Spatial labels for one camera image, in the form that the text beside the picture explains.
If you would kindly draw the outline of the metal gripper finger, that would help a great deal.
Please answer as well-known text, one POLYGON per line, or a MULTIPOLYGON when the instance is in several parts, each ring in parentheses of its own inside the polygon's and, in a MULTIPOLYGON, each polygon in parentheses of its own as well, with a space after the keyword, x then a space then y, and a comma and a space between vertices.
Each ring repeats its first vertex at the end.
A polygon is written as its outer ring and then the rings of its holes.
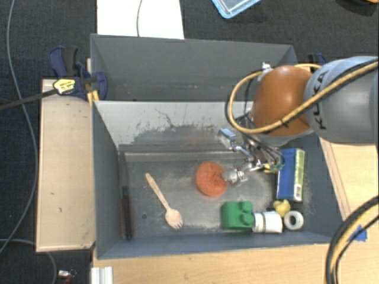
POLYGON ((239 167, 224 171, 221 174, 221 177, 230 185, 235 186, 239 183, 248 181, 250 173, 261 170, 262 168, 262 164, 244 163, 239 167))
POLYGON ((255 161, 255 156, 243 144, 237 142, 236 134, 228 128, 219 129, 219 140, 228 150, 241 152, 246 156, 247 161, 255 161))

